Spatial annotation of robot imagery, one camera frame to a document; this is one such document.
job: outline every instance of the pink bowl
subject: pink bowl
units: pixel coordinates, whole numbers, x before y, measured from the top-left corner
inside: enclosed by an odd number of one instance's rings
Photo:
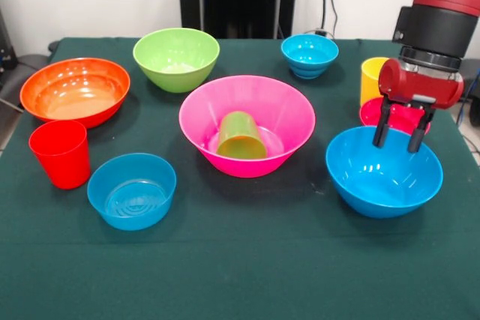
[[[222,118],[240,110],[252,115],[266,159],[242,160],[216,154]],[[227,76],[207,82],[184,100],[180,128],[218,170],[239,178],[255,178],[278,169],[312,135],[315,112],[308,99],[290,85],[264,76]]]
[[[380,114],[382,112],[383,99],[376,97],[363,104],[360,108],[360,120],[363,125],[377,126],[380,121]],[[400,104],[391,106],[390,119],[388,125],[391,128],[403,131],[404,133],[412,135],[414,129],[420,121],[420,118],[425,112],[421,109],[407,108]],[[430,124],[427,126],[425,133],[430,131]]]

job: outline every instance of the blue bowl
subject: blue bowl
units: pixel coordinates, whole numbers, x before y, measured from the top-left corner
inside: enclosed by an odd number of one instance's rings
[[[338,57],[338,46],[316,34],[298,34],[282,42],[282,53],[292,72],[302,79],[315,79]]]
[[[111,226],[140,230],[160,221],[170,209],[177,178],[167,161],[152,154],[115,157],[88,182],[90,204]]]
[[[410,136],[390,129],[385,144],[372,144],[375,127],[356,127],[328,145],[326,163],[345,202],[367,217],[399,217],[414,211],[440,190],[443,170],[435,153],[422,144],[407,150]]]

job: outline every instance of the green cup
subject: green cup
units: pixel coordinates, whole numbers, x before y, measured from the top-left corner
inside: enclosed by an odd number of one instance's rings
[[[254,118],[246,112],[231,112],[220,124],[217,154],[236,159],[263,159],[267,149]]]
[[[158,87],[171,93],[194,90],[210,74],[220,46],[209,34],[190,28],[154,31],[133,48],[135,61]]]

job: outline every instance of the green tablecloth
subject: green tablecloth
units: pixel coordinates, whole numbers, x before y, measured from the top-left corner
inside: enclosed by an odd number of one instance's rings
[[[389,42],[339,41],[313,82],[294,78],[276,40],[222,40],[209,79],[239,73],[294,85],[316,110],[310,141],[275,173],[237,179],[183,137],[184,94],[167,94],[135,65],[134,39],[65,39],[53,61],[96,56],[131,75],[124,106],[88,132],[91,164],[144,151],[178,175],[172,208],[141,232],[110,228],[86,186],[57,190],[30,153],[40,124],[24,114],[0,158],[0,319],[479,319],[480,176],[447,112],[426,143],[442,161],[438,196],[394,220],[351,211],[324,153],[359,125],[361,62],[395,56]]]

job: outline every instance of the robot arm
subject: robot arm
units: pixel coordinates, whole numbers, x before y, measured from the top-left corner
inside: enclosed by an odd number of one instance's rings
[[[373,143],[381,147],[389,129],[394,103],[422,108],[408,150],[417,152],[435,109],[457,103],[464,84],[458,73],[461,59],[476,29],[480,0],[414,0],[403,7],[393,41],[403,45],[398,59],[389,59],[379,75],[382,116]]]

